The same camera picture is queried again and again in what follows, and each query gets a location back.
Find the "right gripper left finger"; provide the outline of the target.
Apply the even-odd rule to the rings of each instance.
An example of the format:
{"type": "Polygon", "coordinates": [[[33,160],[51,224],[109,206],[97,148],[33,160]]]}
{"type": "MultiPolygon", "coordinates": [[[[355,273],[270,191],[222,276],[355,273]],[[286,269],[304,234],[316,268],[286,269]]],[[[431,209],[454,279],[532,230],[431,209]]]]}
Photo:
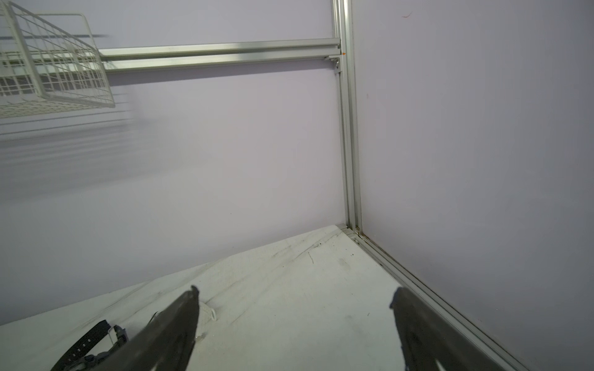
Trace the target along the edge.
{"type": "Polygon", "coordinates": [[[185,371],[196,342],[199,298],[192,286],[96,369],[185,371]]]}

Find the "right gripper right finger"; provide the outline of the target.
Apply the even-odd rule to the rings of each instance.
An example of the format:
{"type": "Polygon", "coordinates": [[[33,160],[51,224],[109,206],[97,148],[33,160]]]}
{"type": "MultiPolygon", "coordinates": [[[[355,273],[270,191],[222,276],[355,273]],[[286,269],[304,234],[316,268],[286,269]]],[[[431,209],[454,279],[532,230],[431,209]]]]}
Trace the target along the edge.
{"type": "Polygon", "coordinates": [[[400,287],[390,309],[407,370],[501,370],[411,290],[400,287]]]}

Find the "black digital wrist watch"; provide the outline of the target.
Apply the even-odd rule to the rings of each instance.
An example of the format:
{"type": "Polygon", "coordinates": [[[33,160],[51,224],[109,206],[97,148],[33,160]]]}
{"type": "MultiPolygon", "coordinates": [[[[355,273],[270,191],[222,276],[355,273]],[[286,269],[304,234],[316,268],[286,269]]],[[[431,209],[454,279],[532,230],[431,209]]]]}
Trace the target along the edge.
{"type": "Polygon", "coordinates": [[[99,321],[59,358],[51,371],[94,369],[127,342],[126,329],[118,325],[111,326],[106,320],[99,321]],[[111,348],[99,352],[97,355],[91,354],[91,350],[99,345],[104,338],[111,341],[111,348]]]}

